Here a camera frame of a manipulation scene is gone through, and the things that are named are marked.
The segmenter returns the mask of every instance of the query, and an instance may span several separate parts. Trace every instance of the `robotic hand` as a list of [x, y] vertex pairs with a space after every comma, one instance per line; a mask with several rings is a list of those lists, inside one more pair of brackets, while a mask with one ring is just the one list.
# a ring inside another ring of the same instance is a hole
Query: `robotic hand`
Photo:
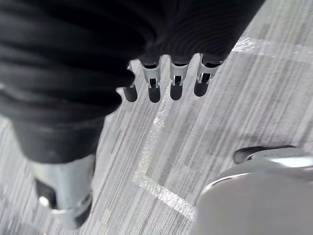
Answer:
[[137, 99], [139, 58], [152, 102], [171, 56], [171, 97], [201, 53], [194, 91], [205, 94], [264, 0], [23, 1], [0, 3], [0, 112], [36, 179], [39, 202], [68, 228], [88, 218], [95, 153], [105, 116]]

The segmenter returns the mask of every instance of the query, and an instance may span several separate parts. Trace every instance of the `black fingertip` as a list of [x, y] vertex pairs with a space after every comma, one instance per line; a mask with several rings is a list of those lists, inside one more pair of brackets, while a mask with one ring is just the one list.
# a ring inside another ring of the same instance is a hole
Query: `black fingertip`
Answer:
[[124, 87], [123, 88], [125, 98], [129, 102], [135, 102], [138, 98], [136, 86], [134, 85], [133, 87]]
[[179, 84], [171, 85], [171, 98], [173, 100], [179, 100], [182, 95], [182, 86]]
[[161, 99], [160, 87], [149, 88], [149, 99], [153, 103], [158, 103]]
[[205, 82], [199, 83], [198, 80], [196, 80], [194, 93], [196, 96], [201, 97], [204, 96], [209, 84], [206, 84]]

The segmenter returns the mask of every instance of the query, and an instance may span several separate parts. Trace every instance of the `black cover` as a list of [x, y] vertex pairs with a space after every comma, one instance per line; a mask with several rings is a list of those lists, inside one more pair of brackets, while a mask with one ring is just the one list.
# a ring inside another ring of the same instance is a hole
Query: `black cover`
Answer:
[[[262, 3], [1, 1], [0, 112], [13, 120], [27, 157], [47, 163], [82, 158], [94, 152], [98, 121], [121, 103], [115, 89], [134, 80], [125, 69], [129, 60], [202, 52], [218, 64]], [[48, 149], [55, 156], [47, 157]]]

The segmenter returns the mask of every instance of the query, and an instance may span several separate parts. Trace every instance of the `white tape line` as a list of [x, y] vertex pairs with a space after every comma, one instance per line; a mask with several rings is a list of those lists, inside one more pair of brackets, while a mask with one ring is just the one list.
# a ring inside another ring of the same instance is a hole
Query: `white tape line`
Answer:
[[170, 85], [168, 85], [166, 88], [156, 117], [153, 121], [153, 126], [150, 130], [150, 136], [143, 148], [138, 170], [135, 172], [133, 181], [140, 187], [150, 192], [153, 196], [157, 197], [161, 202], [181, 213], [186, 218], [194, 220], [195, 208], [192, 205], [145, 175], [153, 159], [157, 147], [157, 140], [159, 139], [160, 134], [164, 128], [164, 119], [168, 115], [166, 105], [169, 99]]
[[232, 51], [313, 64], [313, 48], [303, 45], [291, 45], [242, 37]]
[[175, 193], [171, 192], [162, 185], [159, 185], [154, 180], [148, 178], [145, 175], [135, 174], [133, 179], [140, 187], [150, 192], [153, 196], [158, 198], [161, 202], [165, 203], [169, 207], [173, 208], [186, 218], [194, 221], [195, 208], [186, 202], [183, 198], [179, 197]]

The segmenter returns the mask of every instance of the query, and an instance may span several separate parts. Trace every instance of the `silver metal part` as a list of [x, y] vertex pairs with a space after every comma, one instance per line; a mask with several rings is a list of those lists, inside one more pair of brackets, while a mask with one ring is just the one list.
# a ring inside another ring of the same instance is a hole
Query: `silver metal part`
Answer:
[[153, 69], [147, 69], [142, 65], [143, 74], [145, 76], [145, 80], [149, 88], [152, 88], [151, 79], [156, 80], [156, 88], [160, 86], [160, 80], [161, 80], [161, 65], [160, 64], [161, 63], [159, 63], [158, 66]]
[[313, 155], [299, 148], [259, 151], [202, 191], [191, 234], [311, 234]]
[[50, 207], [49, 200], [44, 196], [39, 195], [39, 202], [51, 209], [52, 214], [67, 228], [79, 228], [84, 221], [77, 218], [90, 210], [92, 203], [95, 155], [65, 164], [29, 162], [35, 178], [51, 187], [56, 195], [55, 208]]
[[205, 66], [202, 63], [202, 58], [203, 58], [203, 54], [200, 54], [200, 61], [199, 61], [199, 66], [198, 66], [198, 72], [197, 72], [197, 81], [199, 83], [202, 82], [202, 77], [204, 73], [210, 74], [210, 78], [209, 80], [206, 82], [207, 84], [210, 83], [211, 79], [215, 76], [218, 68], [220, 67], [220, 65], [214, 67], [214, 68], [208, 68], [207, 66]]
[[187, 75], [188, 71], [188, 66], [189, 64], [186, 64], [184, 66], [176, 66], [173, 62], [172, 59], [170, 58], [171, 61], [171, 67], [170, 67], [170, 78], [171, 78], [171, 83], [174, 86], [175, 85], [175, 76], [181, 76], [180, 80], [180, 86], [184, 84], [184, 80]]

